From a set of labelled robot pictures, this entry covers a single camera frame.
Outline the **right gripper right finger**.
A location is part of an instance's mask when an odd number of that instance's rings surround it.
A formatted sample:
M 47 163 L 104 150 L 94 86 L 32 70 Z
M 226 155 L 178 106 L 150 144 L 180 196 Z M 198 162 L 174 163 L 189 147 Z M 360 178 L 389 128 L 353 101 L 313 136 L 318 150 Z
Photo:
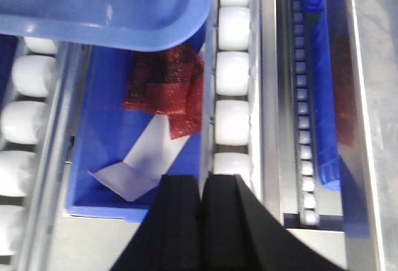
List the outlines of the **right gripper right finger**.
M 286 230 L 239 175 L 211 175 L 202 194 L 205 270 L 340 270 Z

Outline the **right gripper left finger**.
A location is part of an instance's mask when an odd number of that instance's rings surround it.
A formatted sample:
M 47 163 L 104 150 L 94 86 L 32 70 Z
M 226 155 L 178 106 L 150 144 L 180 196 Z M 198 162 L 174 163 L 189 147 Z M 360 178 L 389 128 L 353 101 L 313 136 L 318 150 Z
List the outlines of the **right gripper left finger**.
M 111 270 L 199 270 L 200 195 L 190 175 L 165 175 L 150 210 Z

